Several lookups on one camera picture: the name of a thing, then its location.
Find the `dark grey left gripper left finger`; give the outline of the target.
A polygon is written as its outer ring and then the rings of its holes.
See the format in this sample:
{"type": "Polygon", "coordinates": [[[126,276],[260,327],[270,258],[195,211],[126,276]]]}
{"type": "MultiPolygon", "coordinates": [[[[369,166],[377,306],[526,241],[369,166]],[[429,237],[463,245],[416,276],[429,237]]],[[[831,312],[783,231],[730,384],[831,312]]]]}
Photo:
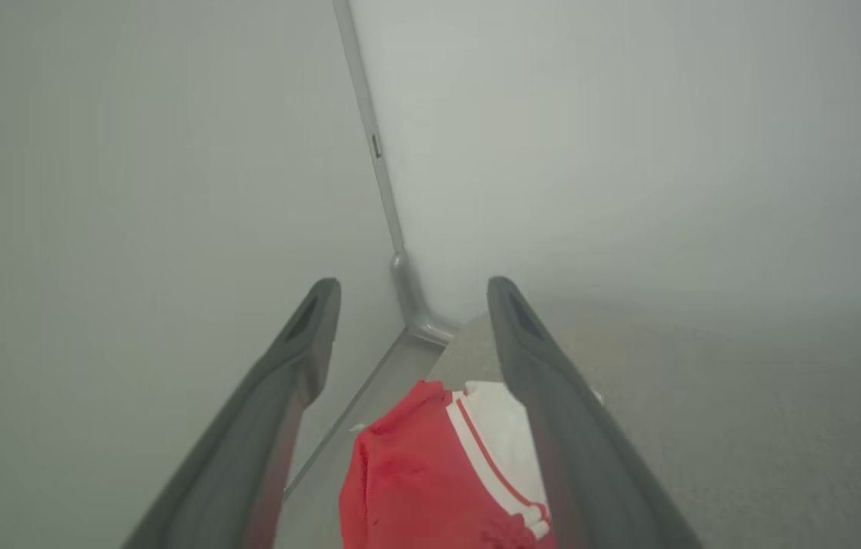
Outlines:
{"type": "Polygon", "coordinates": [[[273,547],[299,424],[325,386],[340,305],[337,279],[312,285],[125,547],[273,547]]]}

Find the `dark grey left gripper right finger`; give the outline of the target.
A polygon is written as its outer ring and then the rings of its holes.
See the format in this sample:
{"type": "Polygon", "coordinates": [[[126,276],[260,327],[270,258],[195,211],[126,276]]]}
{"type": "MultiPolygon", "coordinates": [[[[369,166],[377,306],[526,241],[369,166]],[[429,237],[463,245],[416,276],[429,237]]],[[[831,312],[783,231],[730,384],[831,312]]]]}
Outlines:
{"type": "Polygon", "coordinates": [[[699,548],[694,529],[509,278],[488,281],[506,386],[528,414],[561,548],[699,548]]]}

